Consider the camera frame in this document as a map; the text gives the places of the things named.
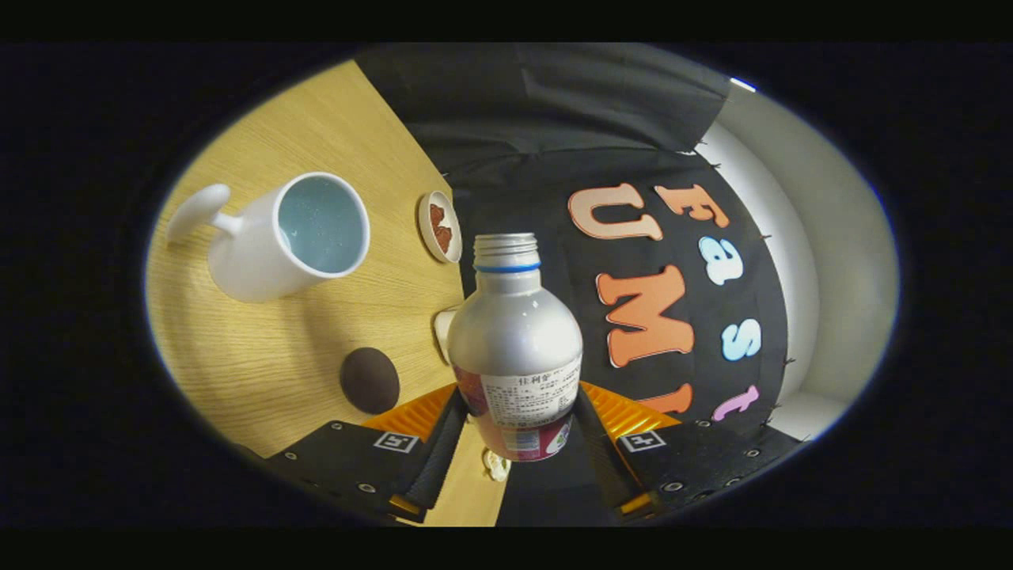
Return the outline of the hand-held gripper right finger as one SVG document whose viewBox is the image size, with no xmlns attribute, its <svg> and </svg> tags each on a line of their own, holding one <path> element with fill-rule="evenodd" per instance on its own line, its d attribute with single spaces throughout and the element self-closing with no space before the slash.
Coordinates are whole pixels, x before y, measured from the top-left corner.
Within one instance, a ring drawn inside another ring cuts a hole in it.
<svg viewBox="0 0 1013 570">
<path fill-rule="evenodd" d="M 605 506 L 619 520 L 652 520 L 720 496 L 788 458 L 801 441 L 766 422 L 744 432 L 681 422 L 580 383 L 573 417 Z"/>
</svg>

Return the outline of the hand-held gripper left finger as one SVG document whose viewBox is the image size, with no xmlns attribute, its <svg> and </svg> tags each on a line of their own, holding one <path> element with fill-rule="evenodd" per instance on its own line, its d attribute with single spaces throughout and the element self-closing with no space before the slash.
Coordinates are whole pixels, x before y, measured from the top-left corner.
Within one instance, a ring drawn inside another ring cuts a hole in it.
<svg viewBox="0 0 1013 570">
<path fill-rule="evenodd" d="M 329 420 L 266 462 L 360 515 L 422 523 L 440 497 L 467 415 L 458 387 L 443 386 L 362 424 Z"/>
</svg>

